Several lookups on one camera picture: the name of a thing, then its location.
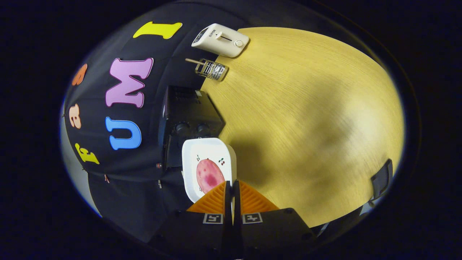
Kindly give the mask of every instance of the white plate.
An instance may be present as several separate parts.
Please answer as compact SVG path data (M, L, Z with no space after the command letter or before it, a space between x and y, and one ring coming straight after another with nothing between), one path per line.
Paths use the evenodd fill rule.
M186 140L182 148L184 189L192 202L198 201L205 193L197 182L197 165L200 161L213 161L232 186L236 180L236 153L234 149L218 138Z

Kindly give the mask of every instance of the wooden table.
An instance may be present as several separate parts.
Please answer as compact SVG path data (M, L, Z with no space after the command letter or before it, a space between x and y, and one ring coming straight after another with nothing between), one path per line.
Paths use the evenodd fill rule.
M339 218L372 197L370 177L394 170L404 144L397 90L375 61L324 35L244 28L250 42L222 82L206 91L237 155L237 178L309 226Z

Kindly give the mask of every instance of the pink food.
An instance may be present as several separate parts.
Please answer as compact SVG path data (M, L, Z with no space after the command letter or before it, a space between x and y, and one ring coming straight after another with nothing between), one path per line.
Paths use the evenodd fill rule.
M225 181L218 165L209 159L201 160L196 169L197 183L202 192L207 193Z

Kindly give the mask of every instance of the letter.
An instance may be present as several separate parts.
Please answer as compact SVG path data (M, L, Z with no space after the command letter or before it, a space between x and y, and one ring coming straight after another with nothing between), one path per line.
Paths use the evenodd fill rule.
M80 145L78 143L75 143L75 148L77 149L77 152L79 153L80 158L82 159L82 161L84 161L84 162L91 161L91 162L94 162L96 164L99 164L98 159L96 159L96 156L95 156L94 153L89 153L88 154L88 150L85 149L85 148L80 148Z
M140 108L144 103L144 94L128 95L131 92L144 88L144 83L134 79L132 75L146 79L151 72L154 59L147 58L144 61L121 61L119 58L112 62L109 73L121 82L106 91L106 105L113 103L134 104Z
M74 79L72 79L72 86L78 85L82 83L84 80L86 69L88 68L88 64L84 64L79 71L75 74Z
M69 108L69 120L71 120L71 126L77 129L82 127L82 122L80 120L80 108L78 104L71 106Z
M153 35L162 35L164 39L170 39L182 26L182 23L175 23L172 25L166 24L155 24L153 22L147 22L145 25L140 27L133 38L136 38L140 35L153 34Z
M112 132L113 129L128 129L132 132L132 137L129 139L115 138L109 136L109 142L114 150L118 149L134 149L141 144L140 128L132 121L127 120L112 120L106 117L106 129Z

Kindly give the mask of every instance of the stick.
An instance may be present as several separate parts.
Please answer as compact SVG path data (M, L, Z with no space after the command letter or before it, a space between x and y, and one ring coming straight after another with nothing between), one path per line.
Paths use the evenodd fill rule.
M200 65L205 65L205 63L203 63L203 62L198 62L198 61L191 60L191 59L188 59L188 58L186 58L184 60L187 61L187 62L192 62L192 63L197 63L197 64L200 64Z

